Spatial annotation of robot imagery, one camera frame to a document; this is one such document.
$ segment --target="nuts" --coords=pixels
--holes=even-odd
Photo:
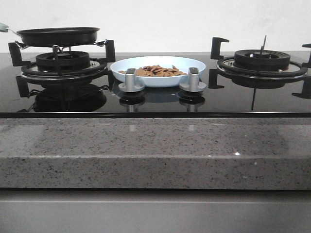
[[[119,73],[125,74],[125,71],[120,70]],[[172,66],[172,68],[164,68],[159,65],[145,66],[137,69],[136,75],[143,77],[172,77],[178,75],[185,75],[186,73],[179,71],[178,68]]]

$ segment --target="white wall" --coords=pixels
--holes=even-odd
[[[98,41],[114,39],[116,52],[210,51],[213,36],[222,51],[307,50],[311,0],[0,0],[0,22],[12,30],[99,27]],[[0,34],[0,52],[21,39]],[[79,48],[102,51],[97,46]],[[50,51],[29,48],[24,52]]]

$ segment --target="black frying pan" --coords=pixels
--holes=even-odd
[[[7,32],[8,26],[0,30]],[[60,47],[93,44],[99,28],[42,28],[17,31],[25,45],[34,47]]]

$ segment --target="bowl of almonds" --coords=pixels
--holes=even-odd
[[[125,81],[125,73],[129,68],[136,69],[136,76],[146,87],[178,86],[188,78],[189,67],[199,69],[200,76],[206,66],[203,62],[185,57],[145,56],[117,61],[110,66],[115,78]]]

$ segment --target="speckled stone surface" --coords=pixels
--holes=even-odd
[[[0,187],[311,190],[311,119],[0,119]]]

